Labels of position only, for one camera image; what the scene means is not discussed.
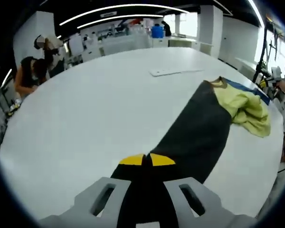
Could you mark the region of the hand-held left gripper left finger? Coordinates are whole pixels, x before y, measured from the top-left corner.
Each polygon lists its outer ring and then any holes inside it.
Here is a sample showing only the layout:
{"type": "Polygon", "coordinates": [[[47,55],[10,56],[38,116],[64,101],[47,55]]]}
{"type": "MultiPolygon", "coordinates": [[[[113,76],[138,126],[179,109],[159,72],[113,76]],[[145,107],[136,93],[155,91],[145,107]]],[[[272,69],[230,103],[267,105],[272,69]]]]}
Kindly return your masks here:
{"type": "Polygon", "coordinates": [[[75,196],[61,215],[39,221],[42,228],[115,228],[130,180],[102,177],[75,196]]]}

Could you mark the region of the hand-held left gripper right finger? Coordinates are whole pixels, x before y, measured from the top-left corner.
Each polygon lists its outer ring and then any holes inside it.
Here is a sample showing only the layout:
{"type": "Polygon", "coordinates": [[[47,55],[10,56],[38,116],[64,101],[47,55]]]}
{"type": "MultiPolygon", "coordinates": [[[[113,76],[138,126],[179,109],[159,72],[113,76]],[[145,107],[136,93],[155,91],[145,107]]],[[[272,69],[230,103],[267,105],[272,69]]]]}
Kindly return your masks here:
{"type": "Polygon", "coordinates": [[[159,196],[168,228],[250,228],[255,219],[235,215],[220,197],[193,177],[182,177],[176,162],[159,154],[147,155],[150,175],[160,185],[159,196]]]}

